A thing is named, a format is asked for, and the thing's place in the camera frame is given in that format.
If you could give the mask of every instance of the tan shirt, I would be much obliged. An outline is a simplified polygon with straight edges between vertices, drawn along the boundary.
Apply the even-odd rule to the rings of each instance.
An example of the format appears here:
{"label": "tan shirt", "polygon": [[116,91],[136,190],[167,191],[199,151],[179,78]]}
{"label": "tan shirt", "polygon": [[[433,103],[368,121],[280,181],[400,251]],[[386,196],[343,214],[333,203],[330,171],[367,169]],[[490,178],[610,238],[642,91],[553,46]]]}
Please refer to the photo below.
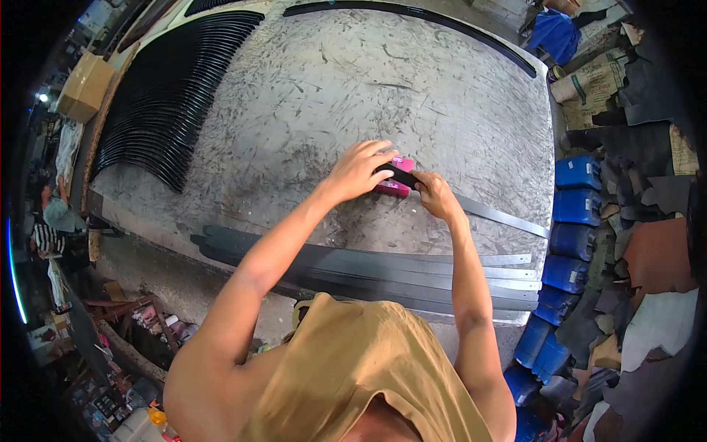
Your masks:
{"label": "tan shirt", "polygon": [[378,393],[424,442],[491,442],[427,322],[318,293],[238,441],[339,441]]}

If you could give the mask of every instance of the worker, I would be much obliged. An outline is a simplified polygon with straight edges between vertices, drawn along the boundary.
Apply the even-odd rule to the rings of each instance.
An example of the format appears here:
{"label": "worker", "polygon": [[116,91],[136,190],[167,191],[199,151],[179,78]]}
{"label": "worker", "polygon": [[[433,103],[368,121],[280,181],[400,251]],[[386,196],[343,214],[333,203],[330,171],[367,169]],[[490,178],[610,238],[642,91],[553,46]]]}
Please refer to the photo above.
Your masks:
{"label": "worker", "polygon": [[515,438],[513,397],[469,220],[435,173],[413,175],[422,204],[451,233],[454,365],[427,322],[400,304],[339,302],[326,293],[317,293],[286,344],[246,361],[265,295],[327,212],[392,176],[374,173],[397,155],[381,153],[390,146],[364,141],[346,151],[329,177],[244,256],[170,367],[164,405],[182,440]]}
{"label": "worker", "polygon": [[48,257],[61,257],[66,247],[64,233],[47,224],[35,223],[30,236],[30,250],[37,251],[43,260]]}
{"label": "worker", "polygon": [[69,197],[66,195],[62,175],[57,177],[57,192],[52,192],[49,185],[42,188],[42,217],[45,223],[58,231],[86,232],[86,222],[69,207]]}

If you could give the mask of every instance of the blue jerry can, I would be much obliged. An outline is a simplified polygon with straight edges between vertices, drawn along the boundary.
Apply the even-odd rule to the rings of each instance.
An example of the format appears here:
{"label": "blue jerry can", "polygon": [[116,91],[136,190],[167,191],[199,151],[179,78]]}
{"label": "blue jerry can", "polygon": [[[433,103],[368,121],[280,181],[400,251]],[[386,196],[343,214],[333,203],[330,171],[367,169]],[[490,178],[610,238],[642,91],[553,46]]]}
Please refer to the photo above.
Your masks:
{"label": "blue jerry can", "polygon": [[582,224],[556,223],[550,235],[550,252],[589,262],[594,256],[597,231]]}
{"label": "blue jerry can", "polygon": [[533,313],[552,325],[560,325],[567,310],[579,301],[579,296],[553,286],[543,286],[537,296],[537,308]]}
{"label": "blue jerry can", "polygon": [[515,353],[513,353],[515,360],[525,368],[532,368],[545,338],[553,331],[552,324],[536,315],[530,315],[525,325],[525,331],[520,337],[518,345],[515,346]]}
{"label": "blue jerry can", "polygon": [[562,344],[557,343],[554,332],[547,335],[545,343],[532,366],[532,373],[543,385],[550,383],[552,375],[560,371],[567,364],[570,351]]}
{"label": "blue jerry can", "polygon": [[577,295],[584,292],[584,285],[589,279],[588,271],[588,262],[547,255],[542,270],[542,283]]}
{"label": "blue jerry can", "polygon": [[552,427],[531,407],[516,407],[515,418],[515,442],[540,442]]}
{"label": "blue jerry can", "polygon": [[540,389],[540,384],[535,380],[535,376],[525,367],[508,367],[503,372],[503,378],[510,388],[516,407],[522,407],[525,401]]}
{"label": "blue jerry can", "polygon": [[558,189],[594,189],[599,192],[599,161],[589,153],[555,162],[555,185]]}
{"label": "blue jerry can", "polygon": [[558,223],[587,224],[596,227],[602,223],[599,217],[601,203],[601,197],[594,190],[560,190],[555,193],[552,218]]}

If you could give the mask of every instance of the hand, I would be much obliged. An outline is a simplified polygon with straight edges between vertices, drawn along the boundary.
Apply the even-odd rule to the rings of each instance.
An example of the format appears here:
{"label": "hand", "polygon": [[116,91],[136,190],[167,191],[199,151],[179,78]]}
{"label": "hand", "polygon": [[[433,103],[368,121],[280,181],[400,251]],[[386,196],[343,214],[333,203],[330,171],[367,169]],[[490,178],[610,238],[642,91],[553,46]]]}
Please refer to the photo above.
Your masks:
{"label": "hand", "polygon": [[391,161],[397,151],[377,155],[392,144],[390,141],[362,141],[344,152],[329,177],[322,182],[334,204],[348,201],[373,190],[376,184],[393,176],[391,170],[373,173],[379,165]]}
{"label": "hand", "polygon": [[467,219],[464,209],[459,205],[449,184],[438,173],[419,170],[413,170],[410,173],[422,181],[422,184],[419,182],[415,184],[415,188],[420,192],[422,205],[433,216],[444,220],[447,224],[458,216]]}

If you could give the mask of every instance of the striped shirt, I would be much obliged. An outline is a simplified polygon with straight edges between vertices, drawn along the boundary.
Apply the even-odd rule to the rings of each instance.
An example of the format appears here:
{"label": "striped shirt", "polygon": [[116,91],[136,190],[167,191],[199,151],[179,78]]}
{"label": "striped shirt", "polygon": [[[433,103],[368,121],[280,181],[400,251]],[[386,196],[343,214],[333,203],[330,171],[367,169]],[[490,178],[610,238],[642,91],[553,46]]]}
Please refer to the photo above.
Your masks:
{"label": "striped shirt", "polygon": [[64,253],[64,246],[66,246],[66,238],[55,228],[51,228],[46,224],[35,224],[34,230],[32,232],[32,237],[37,243],[38,251],[49,252],[49,247],[51,244],[53,244],[54,248],[52,249],[51,253]]}

